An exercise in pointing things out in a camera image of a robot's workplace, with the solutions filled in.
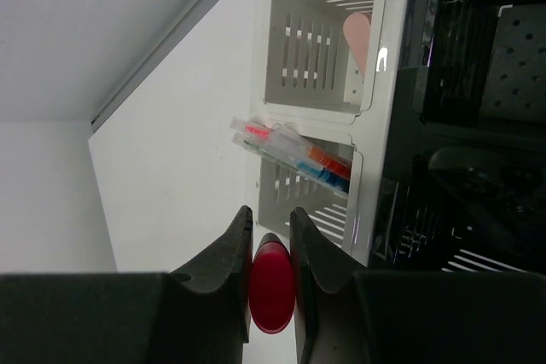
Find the pink highlighter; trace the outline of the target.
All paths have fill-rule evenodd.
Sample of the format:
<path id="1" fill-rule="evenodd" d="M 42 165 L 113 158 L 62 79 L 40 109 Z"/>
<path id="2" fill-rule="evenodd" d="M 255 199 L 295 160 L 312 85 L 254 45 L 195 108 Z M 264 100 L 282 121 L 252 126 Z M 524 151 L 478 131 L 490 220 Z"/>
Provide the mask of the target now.
<path id="1" fill-rule="evenodd" d="M 253 322 L 266 334 L 283 331 L 295 306 L 295 278 L 290 253 L 276 234 L 263 236 L 253 259 L 248 303 Z"/>

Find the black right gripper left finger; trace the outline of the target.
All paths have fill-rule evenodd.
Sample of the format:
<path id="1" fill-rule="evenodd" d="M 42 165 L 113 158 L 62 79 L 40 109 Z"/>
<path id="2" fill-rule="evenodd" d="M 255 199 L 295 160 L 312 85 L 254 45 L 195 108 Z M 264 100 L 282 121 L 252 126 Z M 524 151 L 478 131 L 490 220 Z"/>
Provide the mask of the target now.
<path id="1" fill-rule="evenodd" d="M 253 214 L 170 272 L 5 274 L 4 363 L 239 363 L 249 340 Z"/>

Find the red ink pen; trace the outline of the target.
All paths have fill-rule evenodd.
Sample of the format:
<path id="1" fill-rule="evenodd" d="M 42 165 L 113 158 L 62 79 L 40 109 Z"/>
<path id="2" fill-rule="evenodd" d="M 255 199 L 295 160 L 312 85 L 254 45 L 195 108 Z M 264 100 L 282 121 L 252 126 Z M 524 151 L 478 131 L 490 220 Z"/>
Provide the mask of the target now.
<path id="1" fill-rule="evenodd" d="M 269 146 L 285 154 L 296 165 L 306 165 L 313 171 L 327 170 L 345 180 L 351 178 L 351 163 L 310 142 L 286 125 L 278 125 L 269 135 Z"/>

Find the pink eraser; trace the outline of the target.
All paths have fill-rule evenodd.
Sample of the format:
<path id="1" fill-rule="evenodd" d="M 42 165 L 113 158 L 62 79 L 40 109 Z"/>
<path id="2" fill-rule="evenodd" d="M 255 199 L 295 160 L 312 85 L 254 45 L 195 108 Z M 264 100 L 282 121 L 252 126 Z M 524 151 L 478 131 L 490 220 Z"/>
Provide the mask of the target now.
<path id="1" fill-rule="evenodd" d="M 362 78 L 365 78 L 371 33 L 371 14 L 353 13 L 344 21 L 343 34 Z"/>

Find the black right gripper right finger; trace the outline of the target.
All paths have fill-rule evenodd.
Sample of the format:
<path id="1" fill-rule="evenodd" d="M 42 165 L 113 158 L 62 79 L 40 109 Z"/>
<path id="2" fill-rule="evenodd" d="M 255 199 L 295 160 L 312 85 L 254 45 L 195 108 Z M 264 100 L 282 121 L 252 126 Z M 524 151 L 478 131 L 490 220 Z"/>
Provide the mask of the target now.
<path id="1" fill-rule="evenodd" d="M 374 270 L 290 215 L 300 363 L 542 363 L 545 279 Z"/>

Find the green pen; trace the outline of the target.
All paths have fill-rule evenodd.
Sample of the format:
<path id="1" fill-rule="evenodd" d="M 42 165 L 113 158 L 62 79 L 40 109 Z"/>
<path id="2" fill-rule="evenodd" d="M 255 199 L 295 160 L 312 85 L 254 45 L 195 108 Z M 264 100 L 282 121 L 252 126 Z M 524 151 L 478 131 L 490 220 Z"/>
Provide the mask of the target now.
<path id="1" fill-rule="evenodd" d="M 316 170 L 302 161 L 289 159 L 285 154 L 271 153 L 266 150 L 261 143 L 257 143 L 256 139 L 252 139 L 250 136 L 244 136 L 241 133 L 236 133 L 234 135 L 233 143 L 243 147 L 250 153 L 258 155 L 262 159 L 280 165 L 301 177 L 324 186 L 325 188 L 331 188 L 338 194 L 348 195 L 349 193 L 349 181 L 324 167 L 320 170 Z"/>

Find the blue ink pen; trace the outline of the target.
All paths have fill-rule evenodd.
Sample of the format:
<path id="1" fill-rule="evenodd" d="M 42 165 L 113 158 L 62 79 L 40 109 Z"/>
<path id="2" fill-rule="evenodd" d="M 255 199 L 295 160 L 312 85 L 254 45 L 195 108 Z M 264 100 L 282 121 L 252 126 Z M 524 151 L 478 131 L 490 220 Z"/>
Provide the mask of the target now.
<path id="1" fill-rule="evenodd" d="M 274 148 L 265 147 L 261 144 L 258 145 L 258 148 L 265 159 L 270 159 L 300 176 L 322 184 L 323 186 L 328 186 L 335 191 L 344 194 L 349 193 L 350 182 L 322 165 L 317 169 L 316 167 L 310 166 L 309 162 L 293 159 L 289 155 L 282 153 L 279 150 L 275 150 Z"/>

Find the black handled scissors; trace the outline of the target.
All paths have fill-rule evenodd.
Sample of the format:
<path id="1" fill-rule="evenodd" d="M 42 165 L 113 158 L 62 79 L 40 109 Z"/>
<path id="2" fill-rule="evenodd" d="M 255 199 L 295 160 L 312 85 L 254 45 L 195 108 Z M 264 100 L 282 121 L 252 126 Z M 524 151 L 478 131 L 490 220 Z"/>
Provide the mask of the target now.
<path id="1" fill-rule="evenodd" d="M 473 147 L 444 147 L 428 172 L 496 246 L 514 253 L 545 246 L 545 166 L 513 163 Z"/>

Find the pink pen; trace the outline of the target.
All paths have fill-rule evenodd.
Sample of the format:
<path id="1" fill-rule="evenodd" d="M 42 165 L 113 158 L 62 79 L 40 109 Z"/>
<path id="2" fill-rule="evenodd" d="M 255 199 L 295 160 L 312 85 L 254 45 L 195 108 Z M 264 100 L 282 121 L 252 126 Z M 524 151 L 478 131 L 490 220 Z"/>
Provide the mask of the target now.
<path id="1" fill-rule="evenodd" d="M 242 146 L 289 147 L 301 143 L 299 135 L 281 126 L 271 129 L 237 117 L 232 118 L 229 126 L 235 130 L 234 142 Z"/>

